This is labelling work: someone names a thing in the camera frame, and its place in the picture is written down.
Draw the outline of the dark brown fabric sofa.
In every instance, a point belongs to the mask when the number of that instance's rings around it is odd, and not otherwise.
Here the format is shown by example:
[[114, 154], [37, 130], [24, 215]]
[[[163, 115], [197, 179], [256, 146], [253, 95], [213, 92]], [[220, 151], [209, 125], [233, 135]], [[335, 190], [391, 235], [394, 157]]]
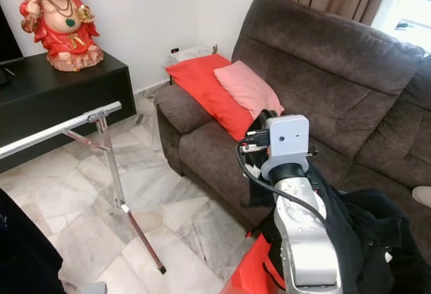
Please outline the dark brown fabric sofa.
[[[254, 0], [235, 44], [276, 92], [286, 114], [310, 120], [310, 163], [338, 190], [377, 189], [406, 212], [431, 253], [431, 208], [412, 196], [431, 186], [431, 54], [366, 24], [289, 0]], [[155, 96], [164, 157], [210, 190], [246, 229], [268, 210], [250, 208], [236, 141], [188, 92]]]

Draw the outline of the bright window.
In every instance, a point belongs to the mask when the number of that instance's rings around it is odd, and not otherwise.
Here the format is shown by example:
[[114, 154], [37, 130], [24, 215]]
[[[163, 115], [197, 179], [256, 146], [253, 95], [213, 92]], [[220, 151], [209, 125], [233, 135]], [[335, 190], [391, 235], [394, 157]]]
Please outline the bright window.
[[382, 0], [372, 27], [431, 54], [431, 0]]

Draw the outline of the red pillow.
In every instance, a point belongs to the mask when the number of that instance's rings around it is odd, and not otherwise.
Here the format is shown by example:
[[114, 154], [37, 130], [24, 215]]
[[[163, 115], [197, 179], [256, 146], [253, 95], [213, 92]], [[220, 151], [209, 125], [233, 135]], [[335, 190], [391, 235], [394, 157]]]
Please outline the red pillow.
[[213, 72], [230, 64], [231, 62], [221, 55], [211, 54], [181, 61], [167, 67], [166, 72], [213, 116], [235, 141], [239, 141], [246, 137], [253, 117], [249, 110], [243, 108], [222, 87]]

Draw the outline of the black flat television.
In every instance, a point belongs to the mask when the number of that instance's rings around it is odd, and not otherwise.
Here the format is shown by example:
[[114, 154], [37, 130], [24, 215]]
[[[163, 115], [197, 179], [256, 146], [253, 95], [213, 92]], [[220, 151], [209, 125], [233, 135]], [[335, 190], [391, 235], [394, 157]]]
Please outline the black flat television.
[[16, 42], [15, 36], [9, 27], [9, 24], [2, 22], [0, 25], [0, 61], [11, 61], [22, 58], [24, 55]]

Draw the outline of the pink pillow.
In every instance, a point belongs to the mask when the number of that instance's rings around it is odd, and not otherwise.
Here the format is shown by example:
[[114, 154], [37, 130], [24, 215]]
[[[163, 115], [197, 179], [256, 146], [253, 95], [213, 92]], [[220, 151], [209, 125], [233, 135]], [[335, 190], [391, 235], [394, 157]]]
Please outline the pink pillow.
[[243, 61], [219, 67], [213, 74], [232, 98], [250, 112], [252, 119], [258, 118], [262, 110], [273, 110], [277, 115], [284, 112], [276, 92]]

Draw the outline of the red laughing Buddha statue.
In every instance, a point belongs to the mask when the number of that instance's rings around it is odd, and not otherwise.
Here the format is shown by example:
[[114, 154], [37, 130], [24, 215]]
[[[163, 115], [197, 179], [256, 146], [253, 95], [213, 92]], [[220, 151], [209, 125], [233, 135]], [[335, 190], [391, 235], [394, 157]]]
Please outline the red laughing Buddha statue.
[[95, 16], [83, 1], [24, 0], [19, 11], [22, 29], [43, 45], [56, 70], [79, 71], [104, 60], [104, 51], [94, 42], [100, 35]]

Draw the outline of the red plastic stool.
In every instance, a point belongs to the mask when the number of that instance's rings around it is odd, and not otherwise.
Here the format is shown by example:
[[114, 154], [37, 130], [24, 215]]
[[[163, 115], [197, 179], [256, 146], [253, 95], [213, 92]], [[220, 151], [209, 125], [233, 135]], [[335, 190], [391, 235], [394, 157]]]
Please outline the red plastic stool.
[[258, 235], [219, 294], [286, 294], [279, 252]]

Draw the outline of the navy shirt white lettering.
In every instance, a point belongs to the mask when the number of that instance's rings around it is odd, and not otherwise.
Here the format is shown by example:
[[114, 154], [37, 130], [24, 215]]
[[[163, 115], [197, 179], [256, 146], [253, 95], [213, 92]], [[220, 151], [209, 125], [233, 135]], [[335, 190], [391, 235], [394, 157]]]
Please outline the navy shirt white lettering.
[[4, 190], [0, 214], [0, 294], [65, 294], [61, 255]]

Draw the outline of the silver metal clothes rack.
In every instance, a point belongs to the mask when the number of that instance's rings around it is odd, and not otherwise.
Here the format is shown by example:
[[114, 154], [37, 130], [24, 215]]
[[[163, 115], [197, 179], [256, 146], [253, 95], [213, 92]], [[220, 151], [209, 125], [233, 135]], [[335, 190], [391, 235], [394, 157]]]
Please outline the silver metal clothes rack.
[[[35, 132], [34, 134], [28, 135], [27, 137], [17, 141], [12, 141], [12, 143], [0, 147], [0, 158], [5, 159], [10, 155], [15, 155], [15, 153], [25, 150], [28, 147], [52, 139], [53, 137], [56, 137], [56, 135], [67, 135], [71, 139], [80, 141], [80, 143], [92, 147], [92, 149], [102, 150], [106, 156], [106, 159], [108, 160], [108, 167], [110, 168], [112, 174], [114, 203], [126, 214], [127, 220], [129, 220], [133, 230], [135, 230], [139, 239], [145, 248], [147, 248], [148, 253], [151, 255], [154, 263], [157, 266], [157, 269], [162, 274], [164, 274], [166, 273], [166, 267], [162, 263], [162, 260], [160, 260], [159, 256], [156, 254], [153, 246], [148, 241], [147, 236], [145, 236], [144, 232], [142, 232], [141, 227], [133, 216], [129, 205], [127, 205], [123, 187], [121, 186], [121, 177], [119, 174], [119, 168], [117, 167], [116, 153], [114, 152], [110, 133], [108, 133], [107, 123], [108, 115], [113, 112], [117, 112], [117, 110], [120, 109], [121, 103], [119, 101], [114, 101], [110, 104], [105, 104], [105, 106], [89, 110], [89, 112], [84, 112], [83, 114], [76, 116], [76, 118], [70, 118], [64, 122], [61, 122], [60, 124], [53, 125], [49, 128], [46, 128], [46, 130]], [[96, 125], [98, 139], [89, 139], [74, 131], [74, 128], [85, 124]]]

